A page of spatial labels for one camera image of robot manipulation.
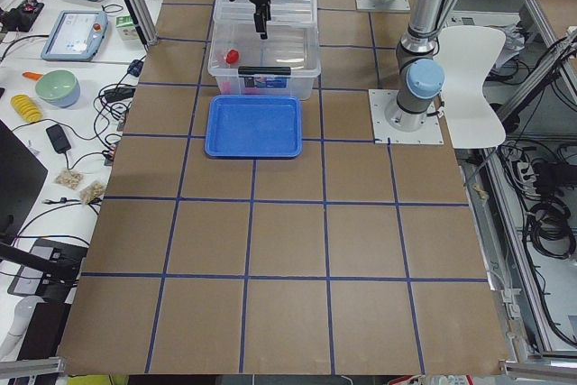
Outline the red block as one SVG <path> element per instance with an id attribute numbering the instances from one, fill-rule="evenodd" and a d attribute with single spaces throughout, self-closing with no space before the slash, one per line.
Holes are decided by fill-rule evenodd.
<path id="1" fill-rule="evenodd" d="M 230 49 L 224 56 L 224 60 L 228 65 L 236 64 L 240 60 L 240 53 L 238 50 Z"/>

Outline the clear plastic storage box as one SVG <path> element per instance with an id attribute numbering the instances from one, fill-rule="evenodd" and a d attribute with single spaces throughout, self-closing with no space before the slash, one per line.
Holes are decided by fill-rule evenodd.
<path id="1" fill-rule="evenodd" d="M 228 65 L 225 54 L 235 49 L 240 60 Z M 291 76 L 238 75 L 240 66 L 290 67 Z M 321 73 L 318 30 L 315 27 L 273 25 L 262 40 L 249 23 L 218 23 L 213 29 L 208 73 L 220 92 L 230 95 L 280 95 L 310 98 Z"/>

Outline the blue plastic tray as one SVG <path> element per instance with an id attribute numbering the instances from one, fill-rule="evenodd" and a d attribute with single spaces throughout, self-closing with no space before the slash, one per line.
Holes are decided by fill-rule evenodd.
<path id="1" fill-rule="evenodd" d="M 212 99 L 205 151 L 211 157 L 292 159 L 302 152 L 301 103 L 293 96 Z"/>

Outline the green milk carton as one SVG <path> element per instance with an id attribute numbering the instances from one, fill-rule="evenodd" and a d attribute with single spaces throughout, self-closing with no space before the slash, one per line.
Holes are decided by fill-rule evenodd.
<path id="1" fill-rule="evenodd" d="M 139 40 L 139 34 L 130 15 L 116 16 L 114 27 L 120 38 L 124 41 Z"/>

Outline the near teach pendant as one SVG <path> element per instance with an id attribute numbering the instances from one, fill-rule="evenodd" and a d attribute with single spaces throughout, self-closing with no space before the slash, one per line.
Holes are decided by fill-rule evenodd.
<path id="1" fill-rule="evenodd" d="M 105 38 L 108 17 L 102 11 L 62 11 L 41 58 L 47 61 L 91 61 Z"/>

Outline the white chair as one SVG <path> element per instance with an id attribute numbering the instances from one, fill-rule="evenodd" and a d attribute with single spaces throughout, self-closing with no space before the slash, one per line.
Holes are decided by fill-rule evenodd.
<path id="1" fill-rule="evenodd" d="M 483 95 L 483 84 L 506 37 L 497 29 L 459 25 L 443 29 L 435 61 L 444 70 L 441 98 L 455 149 L 484 149 L 501 145 L 505 129 Z"/>

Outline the green blue bowl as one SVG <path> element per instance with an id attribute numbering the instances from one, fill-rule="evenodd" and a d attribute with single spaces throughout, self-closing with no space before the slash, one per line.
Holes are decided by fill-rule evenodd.
<path id="1" fill-rule="evenodd" d="M 78 101 L 80 84 L 72 72 L 57 69 L 41 76 L 35 85 L 35 92 L 43 101 L 65 108 Z"/>

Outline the black power adapter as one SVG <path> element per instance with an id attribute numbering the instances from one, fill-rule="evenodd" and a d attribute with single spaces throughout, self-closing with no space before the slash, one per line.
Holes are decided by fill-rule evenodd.
<path id="1" fill-rule="evenodd" d="M 69 139 L 59 124 L 47 127 L 46 134 L 56 153 L 64 154 L 71 149 Z"/>

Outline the snack bag on desk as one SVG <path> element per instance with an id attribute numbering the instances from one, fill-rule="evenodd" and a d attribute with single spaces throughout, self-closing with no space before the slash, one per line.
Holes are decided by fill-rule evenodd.
<path id="1" fill-rule="evenodd" d="M 79 192 L 80 202 L 84 205 L 94 202 L 104 195 L 105 189 L 106 185 L 103 182 L 99 180 L 93 181 Z"/>
<path id="2" fill-rule="evenodd" d="M 63 169 L 54 179 L 54 182 L 63 187 L 76 190 L 84 180 L 84 175 L 75 170 Z"/>

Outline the toy carrot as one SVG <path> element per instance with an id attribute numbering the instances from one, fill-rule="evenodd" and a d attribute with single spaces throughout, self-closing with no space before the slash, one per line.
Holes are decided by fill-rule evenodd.
<path id="1" fill-rule="evenodd" d="M 25 71 L 25 72 L 22 74 L 22 76 L 25 77 L 25 78 L 28 78 L 28 79 L 35 80 L 35 81 L 40 80 L 40 79 L 43 77 L 42 74 L 40 74 L 40 73 L 35 73 L 35 72 L 31 72 L 31 71 Z"/>

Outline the black monitor on desk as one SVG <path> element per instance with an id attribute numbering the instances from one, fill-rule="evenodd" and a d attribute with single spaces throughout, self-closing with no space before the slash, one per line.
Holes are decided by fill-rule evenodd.
<path id="1" fill-rule="evenodd" d="M 1 123 L 1 240 L 19 233 L 39 196 L 48 171 Z"/>

